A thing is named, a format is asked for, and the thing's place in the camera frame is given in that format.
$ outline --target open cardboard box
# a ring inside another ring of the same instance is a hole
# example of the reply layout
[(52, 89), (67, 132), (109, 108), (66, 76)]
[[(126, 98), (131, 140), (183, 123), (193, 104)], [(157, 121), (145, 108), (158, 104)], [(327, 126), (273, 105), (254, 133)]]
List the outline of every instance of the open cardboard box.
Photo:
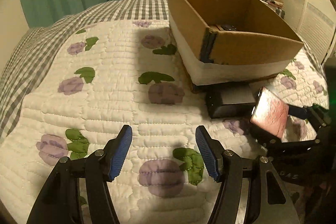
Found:
[[(260, 0), (168, 0), (170, 27), (195, 85), (275, 76), (302, 48)], [(220, 31), (229, 24), (239, 31)]]

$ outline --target white wall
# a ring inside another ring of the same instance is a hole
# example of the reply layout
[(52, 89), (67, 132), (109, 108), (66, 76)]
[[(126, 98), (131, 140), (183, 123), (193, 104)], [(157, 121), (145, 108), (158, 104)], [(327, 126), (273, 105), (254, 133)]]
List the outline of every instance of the white wall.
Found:
[(335, 44), (336, 11), (330, 0), (283, 0), (285, 21), (311, 47), (320, 62)]
[(0, 0), (0, 74), (28, 29), (20, 0)]

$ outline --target white quilt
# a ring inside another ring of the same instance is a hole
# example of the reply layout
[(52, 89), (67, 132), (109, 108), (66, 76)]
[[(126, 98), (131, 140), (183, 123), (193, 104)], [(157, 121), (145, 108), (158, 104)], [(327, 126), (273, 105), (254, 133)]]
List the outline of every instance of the white quilt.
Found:
[[(204, 95), (189, 90), (174, 44), (167, 20), (101, 22), (63, 44), (0, 148), (0, 199), (18, 224), (26, 223), (60, 157), (103, 148), (124, 124), (131, 125), (133, 141), (120, 175), (109, 183), (120, 222), (207, 223), (220, 185), (199, 161), (196, 127), (204, 125), (242, 157), (264, 152), (244, 120), (209, 119)], [(285, 102), (328, 107), (326, 83), (302, 50), (272, 86)], [(314, 137), (310, 124), (292, 119), (283, 140)], [(89, 223), (82, 187), (81, 196)], [(237, 223), (244, 213), (242, 202)]]

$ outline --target gingham fabric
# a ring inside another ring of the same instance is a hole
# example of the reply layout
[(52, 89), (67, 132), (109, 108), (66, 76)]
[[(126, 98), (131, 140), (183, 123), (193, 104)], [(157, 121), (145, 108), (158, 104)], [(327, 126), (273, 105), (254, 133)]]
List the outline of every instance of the gingham fabric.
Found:
[(123, 19), (167, 20), (167, 0), (109, 1), (23, 36), (0, 79), (0, 143), (18, 123), (24, 96), (42, 82), (68, 37), (87, 25)]

